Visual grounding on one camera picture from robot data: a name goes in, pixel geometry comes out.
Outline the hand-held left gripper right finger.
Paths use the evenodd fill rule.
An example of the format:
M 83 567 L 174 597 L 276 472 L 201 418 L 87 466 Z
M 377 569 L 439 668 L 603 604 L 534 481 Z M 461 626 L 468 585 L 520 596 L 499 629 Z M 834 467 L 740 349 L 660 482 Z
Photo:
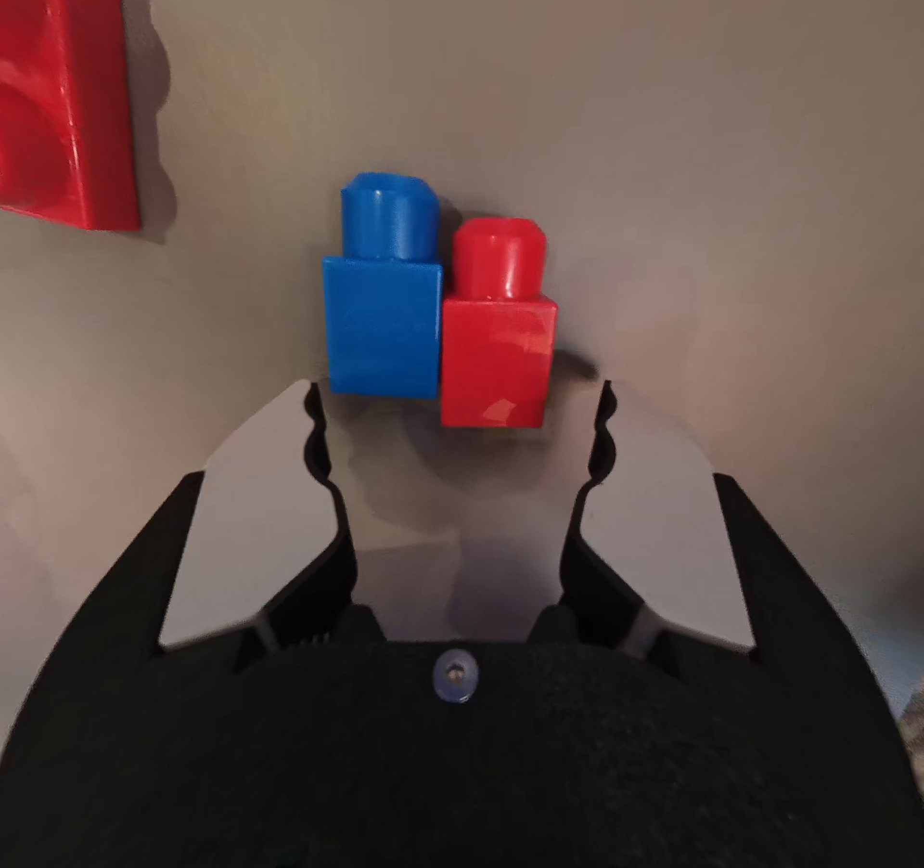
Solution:
M 560 561 L 561 603 L 581 640 L 645 655 L 670 631 L 749 653 L 741 580 L 695 435 L 611 381 L 593 432 Z

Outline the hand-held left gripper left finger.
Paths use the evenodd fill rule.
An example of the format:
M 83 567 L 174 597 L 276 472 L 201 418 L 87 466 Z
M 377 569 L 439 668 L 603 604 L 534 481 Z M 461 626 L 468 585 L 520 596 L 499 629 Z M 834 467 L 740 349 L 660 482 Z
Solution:
M 160 632 L 164 648 L 251 628 L 278 650 L 334 630 L 358 563 L 331 472 L 321 392 L 308 380 L 219 446 L 203 470 Z

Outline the red one-stud toy block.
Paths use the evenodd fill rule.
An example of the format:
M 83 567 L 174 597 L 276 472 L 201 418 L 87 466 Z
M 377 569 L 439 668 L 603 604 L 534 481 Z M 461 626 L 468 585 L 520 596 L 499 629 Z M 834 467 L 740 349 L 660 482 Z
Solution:
M 445 427 L 542 426 L 558 319 L 542 292 L 546 258 L 531 220 L 481 216 L 456 229 L 442 313 Z

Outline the blue one-stud toy block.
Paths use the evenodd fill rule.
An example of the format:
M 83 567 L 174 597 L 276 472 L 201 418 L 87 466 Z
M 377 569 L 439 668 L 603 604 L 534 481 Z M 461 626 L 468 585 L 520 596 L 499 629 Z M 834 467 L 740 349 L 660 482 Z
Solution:
M 341 252 L 321 261 L 334 393 L 437 398 L 440 217 L 437 195 L 415 177 L 363 172 L 341 189 Z

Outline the red two-stud toy block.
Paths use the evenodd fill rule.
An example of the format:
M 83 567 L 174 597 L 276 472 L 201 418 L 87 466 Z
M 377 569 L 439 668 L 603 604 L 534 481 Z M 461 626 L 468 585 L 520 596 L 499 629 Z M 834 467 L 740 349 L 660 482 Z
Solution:
M 123 0 L 1 0 L 1 208 L 137 231 Z

